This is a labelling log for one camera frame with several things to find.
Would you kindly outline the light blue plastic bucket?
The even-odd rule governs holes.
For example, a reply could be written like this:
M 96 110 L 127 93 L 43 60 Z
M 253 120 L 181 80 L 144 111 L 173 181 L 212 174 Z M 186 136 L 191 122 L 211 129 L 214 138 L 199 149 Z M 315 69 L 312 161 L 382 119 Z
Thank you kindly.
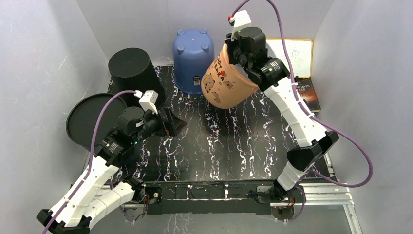
M 214 60 L 214 43 L 206 29 L 179 30 L 172 46 L 175 85 L 184 93 L 202 93 L 201 81 Z

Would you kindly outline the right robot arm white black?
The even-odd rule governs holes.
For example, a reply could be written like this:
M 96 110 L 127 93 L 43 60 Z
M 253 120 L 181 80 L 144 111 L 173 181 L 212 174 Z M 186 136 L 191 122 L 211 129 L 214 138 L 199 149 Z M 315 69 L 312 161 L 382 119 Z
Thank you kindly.
M 230 64 L 242 67 L 248 79 L 276 105 L 296 137 L 297 146 L 287 153 L 287 164 L 273 187 L 257 193 L 286 202 L 308 170 L 338 141 L 338 134 L 312 120 L 313 114 L 297 93 L 292 69 L 268 55 L 260 28 L 228 33 L 225 43 Z

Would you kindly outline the black ribbed plastic bucket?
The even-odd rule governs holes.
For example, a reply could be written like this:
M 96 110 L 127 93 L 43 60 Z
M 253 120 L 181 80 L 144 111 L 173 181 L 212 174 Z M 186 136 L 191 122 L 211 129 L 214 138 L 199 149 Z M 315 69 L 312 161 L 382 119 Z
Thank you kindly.
M 112 81 L 111 93 L 116 94 L 125 90 L 138 90 L 144 93 L 154 90 L 158 94 L 156 107 L 160 108 L 165 103 L 165 89 L 148 53 L 143 49 L 132 47 L 116 52 L 109 59 L 108 69 Z

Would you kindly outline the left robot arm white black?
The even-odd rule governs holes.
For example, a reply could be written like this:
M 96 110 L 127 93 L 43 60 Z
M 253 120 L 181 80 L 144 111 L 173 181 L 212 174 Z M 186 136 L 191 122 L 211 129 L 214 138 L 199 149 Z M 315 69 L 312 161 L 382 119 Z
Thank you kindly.
M 135 153 L 137 144 L 153 135 L 175 137 L 186 124 L 169 107 L 155 112 L 139 107 L 125 109 L 118 117 L 117 126 L 106 134 L 91 163 L 69 191 L 52 208 L 39 211 L 36 219 L 44 226 L 43 231 L 88 234 L 98 221 L 119 206 L 143 201 L 144 182 L 132 175 L 103 196 L 95 196 Z

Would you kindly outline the large dark blue bucket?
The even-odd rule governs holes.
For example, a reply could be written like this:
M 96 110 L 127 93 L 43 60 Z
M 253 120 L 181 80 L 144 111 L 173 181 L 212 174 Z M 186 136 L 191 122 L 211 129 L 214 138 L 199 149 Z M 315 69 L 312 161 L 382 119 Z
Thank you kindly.
M 91 150 L 91 141 L 98 116 L 113 94 L 99 93 L 81 100 L 69 113 L 66 121 L 66 132 L 71 141 Z M 126 103 L 116 98 L 106 108 L 95 139 L 95 146 L 104 139 L 106 134 L 117 126 L 118 117 L 126 109 Z

